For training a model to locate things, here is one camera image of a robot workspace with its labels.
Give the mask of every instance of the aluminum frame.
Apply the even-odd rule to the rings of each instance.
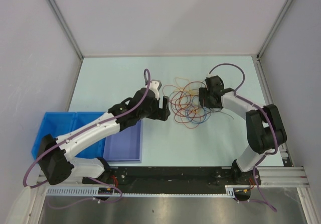
[[[63,32],[66,34],[68,40],[72,44],[75,52],[77,53],[77,56],[80,60],[83,60],[83,55],[81,53],[81,50],[79,49],[79,46],[73,37],[66,21],[64,20],[64,17],[62,16],[55,0],[47,0],[50,8],[53,11],[53,14],[55,15],[56,19],[58,20],[58,23],[62,27]],[[269,32],[267,38],[265,39],[262,47],[260,48],[260,51],[258,52],[257,56],[253,57],[253,62],[255,69],[257,71],[257,75],[259,77],[260,85],[263,91],[264,99],[267,103],[273,103],[273,99],[271,97],[270,90],[268,88],[264,72],[261,67],[261,63],[259,59],[264,54],[264,51],[268,44],[270,43],[273,35],[275,34],[276,30],[278,29],[278,26],[282,22],[286,12],[290,8],[293,0],[286,0],[286,3],[284,4],[283,8],[280,11],[280,14],[278,15],[275,23],[273,24],[273,27],[271,31]],[[280,151],[282,158],[286,159],[289,157],[289,154],[287,153],[288,149],[286,144],[283,144],[280,146]],[[262,188],[268,188],[268,187],[297,187],[301,204],[306,216],[306,219],[308,223],[321,223],[320,216],[318,214],[317,209],[315,208],[315,204],[313,201],[313,196],[311,194],[311,189],[308,184],[308,180],[306,178],[305,171],[303,167],[258,167],[258,170],[260,171],[260,176],[262,180]],[[38,181],[43,181],[45,179],[44,176],[40,175]],[[68,179],[67,181],[63,182],[62,184],[59,184],[57,186],[73,186],[77,188],[97,188],[97,185],[84,185],[81,184],[81,178],[73,178]],[[229,190],[232,187],[242,187],[242,186],[226,186],[226,189]],[[40,214],[42,207],[44,205],[45,197],[47,194],[48,189],[50,189],[48,184],[45,184],[39,188],[37,188],[37,191],[34,192],[33,201],[30,206],[30,214],[27,222],[29,224],[36,224],[39,221]]]

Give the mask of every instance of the blue tray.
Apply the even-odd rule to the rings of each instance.
[[[141,162],[142,121],[120,133],[108,136],[105,142],[104,159],[109,161]]]
[[[32,148],[34,159],[43,136],[53,137],[76,130],[102,116],[104,112],[52,112],[45,113]],[[120,133],[108,136],[89,146],[76,157],[92,159],[104,157],[107,161],[141,161],[141,121]]]

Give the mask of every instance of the wire bundle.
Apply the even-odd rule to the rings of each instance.
[[[178,79],[185,80],[188,82],[188,84],[184,87],[181,87],[177,82]],[[172,93],[169,94],[169,102],[172,112],[174,113],[175,122],[184,124],[189,129],[195,129],[200,124],[206,122],[210,118],[212,113],[221,111],[221,109],[211,109],[200,106],[199,88],[206,87],[206,84],[204,82],[190,82],[186,78],[176,77],[175,83],[176,86],[169,84],[163,87],[163,95],[166,95],[164,93],[165,88],[174,88]]]

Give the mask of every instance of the gray floor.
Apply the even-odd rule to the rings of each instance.
[[[262,204],[237,204],[230,198],[127,197],[113,204],[85,201],[63,210],[44,205],[40,223],[307,223],[295,188],[263,191],[278,213]],[[63,206],[81,198],[50,196],[46,201]],[[253,191],[252,198],[260,198],[257,190]]]

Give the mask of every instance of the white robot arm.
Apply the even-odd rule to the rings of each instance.
[[[39,165],[51,185],[61,183],[68,177],[97,178],[110,171],[108,163],[103,158],[83,159],[75,156],[97,141],[134,126],[139,120],[149,118],[166,121],[170,115],[168,97],[163,97],[163,108],[159,108],[159,90],[162,83],[152,80],[146,97],[141,104],[129,114],[123,115],[134,108],[143,98],[146,87],[137,91],[133,98],[127,98],[114,105],[101,117],[93,122],[65,135],[53,138],[46,135],[41,141],[38,156],[57,143],[63,143],[40,161]]]
[[[255,104],[238,96],[231,88],[224,89],[224,83],[219,76],[208,76],[205,82],[207,87],[199,89],[199,101],[202,107],[226,108],[246,121],[249,146],[239,158],[234,160],[232,164],[234,172],[241,173],[252,170],[264,154],[273,152],[275,149],[273,134],[275,134],[278,146],[286,141],[285,129],[275,105],[262,106]],[[271,132],[270,127],[263,126],[267,119],[258,108],[266,113],[274,133]]]

